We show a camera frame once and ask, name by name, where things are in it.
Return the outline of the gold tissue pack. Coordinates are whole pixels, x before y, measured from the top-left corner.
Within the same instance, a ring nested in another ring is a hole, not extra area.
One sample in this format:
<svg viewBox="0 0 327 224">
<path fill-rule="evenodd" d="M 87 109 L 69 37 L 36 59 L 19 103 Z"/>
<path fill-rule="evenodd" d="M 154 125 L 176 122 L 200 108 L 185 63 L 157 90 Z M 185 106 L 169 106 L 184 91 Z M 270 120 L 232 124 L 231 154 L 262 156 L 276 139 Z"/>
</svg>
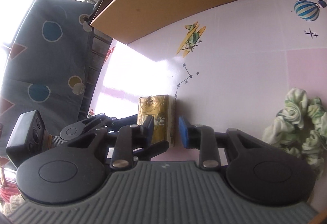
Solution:
<svg viewBox="0 0 327 224">
<path fill-rule="evenodd" d="M 170 147 L 174 146 L 175 105 L 176 98 L 168 94 L 139 98 L 137 124 L 143 124 L 147 116 L 153 117 L 152 144 L 166 140 Z"/>
</svg>

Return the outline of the blue patterned bedsheet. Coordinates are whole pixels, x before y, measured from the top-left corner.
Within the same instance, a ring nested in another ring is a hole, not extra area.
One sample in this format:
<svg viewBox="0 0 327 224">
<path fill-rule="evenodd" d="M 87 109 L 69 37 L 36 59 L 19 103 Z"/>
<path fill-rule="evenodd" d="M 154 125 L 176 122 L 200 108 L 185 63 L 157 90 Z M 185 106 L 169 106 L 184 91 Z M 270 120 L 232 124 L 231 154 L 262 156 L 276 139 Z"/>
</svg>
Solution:
<svg viewBox="0 0 327 224">
<path fill-rule="evenodd" d="M 94 33 L 85 21 L 92 3 L 35 0 L 9 53 L 1 86 L 1 156 L 22 113 L 37 110 L 48 132 L 87 115 L 82 106 L 94 55 Z"/>
</svg>

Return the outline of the green white scrunchie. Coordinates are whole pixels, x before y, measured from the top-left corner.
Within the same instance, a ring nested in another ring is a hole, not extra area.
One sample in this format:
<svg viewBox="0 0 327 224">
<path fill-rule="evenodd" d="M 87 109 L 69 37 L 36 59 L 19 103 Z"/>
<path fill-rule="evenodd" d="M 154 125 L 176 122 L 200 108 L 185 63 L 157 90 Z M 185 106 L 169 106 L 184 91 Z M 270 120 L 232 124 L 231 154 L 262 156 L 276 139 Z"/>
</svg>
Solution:
<svg viewBox="0 0 327 224">
<path fill-rule="evenodd" d="M 306 161 L 320 179 L 326 152 L 326 109 L 321 99 L 309 98 L 301 88 L 291 89 L 262 140 Z"/>
</svg>

